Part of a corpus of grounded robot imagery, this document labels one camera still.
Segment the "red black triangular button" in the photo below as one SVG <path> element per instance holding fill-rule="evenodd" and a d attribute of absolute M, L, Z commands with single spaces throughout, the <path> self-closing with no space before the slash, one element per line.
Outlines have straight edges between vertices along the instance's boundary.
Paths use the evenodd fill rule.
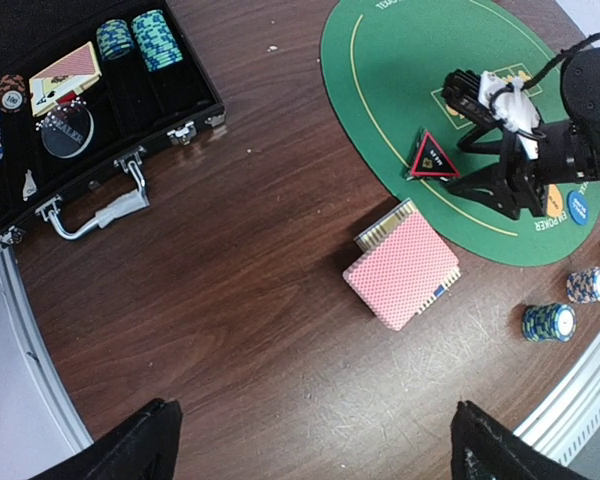
<path fill-rule="evenodd" d="M 432 133 L 421 128 L 410 153 L 406 179 L 435 179 L 443 182 L 460 178 L 461 174 Z"/>

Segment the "blue round blind button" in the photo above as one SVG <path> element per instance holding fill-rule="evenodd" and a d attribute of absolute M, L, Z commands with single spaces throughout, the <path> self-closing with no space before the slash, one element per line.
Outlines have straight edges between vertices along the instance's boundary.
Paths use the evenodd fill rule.
<path fill-rule="evenodd" d="M 567 209 L 571 219 L 579 226 L 589 222 L 589 205 L 586 197 L 579 191 L 572 190 L 567 196 Z"/>

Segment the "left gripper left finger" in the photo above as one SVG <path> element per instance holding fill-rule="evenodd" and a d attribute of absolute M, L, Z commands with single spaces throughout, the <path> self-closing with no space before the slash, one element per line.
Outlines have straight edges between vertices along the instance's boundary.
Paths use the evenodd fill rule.
<path fill-rule="evenodd" d="M 176 400 L 153 399 L 91 446 L 38 479 L 172 479 L 183 413 Z"/>

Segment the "orange round blind button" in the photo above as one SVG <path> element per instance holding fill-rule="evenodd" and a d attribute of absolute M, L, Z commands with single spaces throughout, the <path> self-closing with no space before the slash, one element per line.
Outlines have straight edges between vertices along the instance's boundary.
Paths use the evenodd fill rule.
<path fill-rule="evenodd" d="M 547 209 L 546 215 L 549 218 L 558 218 L 564 212 L 564 200 L 562 193 L 560 192 L 557 185 L 552 184 L 548 186 L 547 191 Z"/>

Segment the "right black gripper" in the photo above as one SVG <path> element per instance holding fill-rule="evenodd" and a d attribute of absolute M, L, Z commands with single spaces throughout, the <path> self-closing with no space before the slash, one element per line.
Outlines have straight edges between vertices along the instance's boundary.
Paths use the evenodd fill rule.
<path fill-rule="evenodd" d="M 457 142 L 458 149 L 463 153 L 496 155 L 498 160 L 451 181 L 446 190 L 512 220 L 519 219 L 524 209 L 534 217 L 543 217 L 548 186 L 579 180 L 573 147 L 577 129 L 570 120 L 546 123 L 541 116 L 540 126 L 531 135 L 531 139 L 539 141 L 539 157 L 530 160 L 521 141 L 505 131 L 479 103 L 480 76 L 471 70 L 448 74 L 442 96 L 474 124 Z"/>

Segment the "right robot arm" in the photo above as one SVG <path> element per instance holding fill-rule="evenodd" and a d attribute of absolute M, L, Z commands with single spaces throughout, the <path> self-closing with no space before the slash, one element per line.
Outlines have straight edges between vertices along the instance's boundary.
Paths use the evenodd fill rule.
<path fill-rule="evenodd" d="M 457 69 L 444 81 L 446 103 L 474 125 L 457 143 L 464 153 L 498 161 L 446 189 L 512 220 L 548 212 L 552 184 L 600 181 L 600 32 L 550 59 L 531 79 Z M 567 119 L 543 120 L 527 92 L 554 68 Z"/>

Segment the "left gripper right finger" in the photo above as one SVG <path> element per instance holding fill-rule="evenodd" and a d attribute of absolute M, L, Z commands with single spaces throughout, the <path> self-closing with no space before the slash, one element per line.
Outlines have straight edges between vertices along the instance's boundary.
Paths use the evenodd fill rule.
<path fill-rule="evenodd" d="M 452 479 L 579 479 L 535 451 L 471 401 L 457 404 L 451 423 Z"/>

